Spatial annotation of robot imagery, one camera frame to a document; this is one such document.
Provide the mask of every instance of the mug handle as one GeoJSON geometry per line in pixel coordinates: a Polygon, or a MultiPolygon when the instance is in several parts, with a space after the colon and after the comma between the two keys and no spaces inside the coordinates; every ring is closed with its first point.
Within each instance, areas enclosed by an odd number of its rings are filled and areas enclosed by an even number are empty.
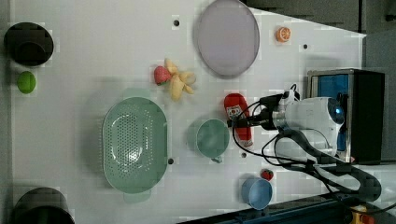
{"type": "Polygon", "coordinates": [[[216,158],[213,158],[212,161],[216,162],[216,163],[222,163],[222,158],[220,156],[218,156],[216,158]]]}

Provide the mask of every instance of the white table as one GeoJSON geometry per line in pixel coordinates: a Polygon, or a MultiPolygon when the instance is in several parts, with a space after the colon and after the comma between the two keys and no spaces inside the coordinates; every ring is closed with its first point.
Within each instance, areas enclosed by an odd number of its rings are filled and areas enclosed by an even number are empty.
{"type": "MultiPolygon", "coordinates": [[[[262,168],[275,172],[272,203],[327,192],[308,175],[250,155],[243,159],[234,142],[216,164],[190,150],[185,134],[201,116],[225,119],[222,101],[230,92],[252,103],[295,82],[303,92],[311,69],[361,68],[363,35],[252,9],[261,32],[259,55],[240,77],[221,79],[205,66],[193,41],[194,22],[210,2],[11,0],[12,24],[38,22],[56,45],[44,66],[11,63],[15,77],[30,70],[37,79],[29,95],[12,87],[14,203],[28,189],[45,186],[66,196],[76,223],[175,223],[247,209],[240,186],[262,168]],[[174,19],[180,20],[178,28],[174,19]],[[287,44],[275,40],[280,26],[292,30],[287,44]],[[183,93],[174,103],[154,84],[152,71],[165,57],[196,74],[194,95],[183,93]],[[164,109],[175,164],[147,201],[129,204],[106,181],[100,137],[108,109],[136,87],[150,89],[164,109]]],[[[254,150],[275,134],[255,128],[254,150]]]]}

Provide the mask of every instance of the plastic fruit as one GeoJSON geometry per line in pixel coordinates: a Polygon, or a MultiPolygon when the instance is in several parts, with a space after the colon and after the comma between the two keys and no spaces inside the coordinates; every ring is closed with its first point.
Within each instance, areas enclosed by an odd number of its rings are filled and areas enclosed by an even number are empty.
{"type": "Polygon", "coordinates": [[[178,101],[181,97],[181,93],[183,92],[183,88],[186,84],[180,80],[178,74],[172,76],[170,92],[171,98],[173,101],[178,101]]]}
{"type": "Polygon", "coordinates": [[[194,90],[188,85],[184,85],[183,91],[186,91],[188,94],[194,94],[194,90]]]}
{"type": "Polygon", "coordinates": [[[165,67],[168,69],[169,73],[172,76],[178,73],[177,66],[169,59],[165,59],[165,67]]]}
{"type": "Polygon", "coordinates": [[[262,174],[261,177],[270,181],[273,177],[274,177],[274,172],[272,172],[271,170],[262,170],[262,174]]]}
{"type": "Polygon", "coordinates": [[[35,89],[35,76],[31,72],[22,72],[18,77],[18,89],[24,94],[28,94],[35,89]]]}
{"type": "Polygon", "coordinates": [[[180,80],[186,83],[186,85],[192,85],[196,81],[195,74],[192,72],[183,72],[180,74],[180,80]]]}
{"type": "Polygon", "coordinates": [[[154,70],[154,79],[155,79],[155,83],[161,86],[171,79],[171,74],[169,73],[168,69],[162,66],[158,66],[154,70]]]}
{"type": "Polygon", "coordinates": [[[276,32],[276,39],[281,43],[288,42],[291,36],[291,30],[288,27],[279,28],[276,32]]]}

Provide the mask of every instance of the green ball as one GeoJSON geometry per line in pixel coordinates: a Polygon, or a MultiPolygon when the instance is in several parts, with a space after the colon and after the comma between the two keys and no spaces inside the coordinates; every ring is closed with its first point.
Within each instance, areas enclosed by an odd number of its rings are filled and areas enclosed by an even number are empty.
{"type": "Polygon", "coordinates": [[[35,75],[31,72],[22,72],[18,77],[18,89],[24,94],[28,94],[35,89],[35,75]]]}

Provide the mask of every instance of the blue bowl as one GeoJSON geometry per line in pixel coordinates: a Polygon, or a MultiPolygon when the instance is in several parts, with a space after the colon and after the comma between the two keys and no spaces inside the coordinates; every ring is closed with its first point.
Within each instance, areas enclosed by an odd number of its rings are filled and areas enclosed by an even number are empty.
{"type": "Polygon", "coordinates": [[[272,193],[270,182],[262,178],[249,178],[242,185],[242,199],[256,210],[262,210],[270,203],[272,193]]]}

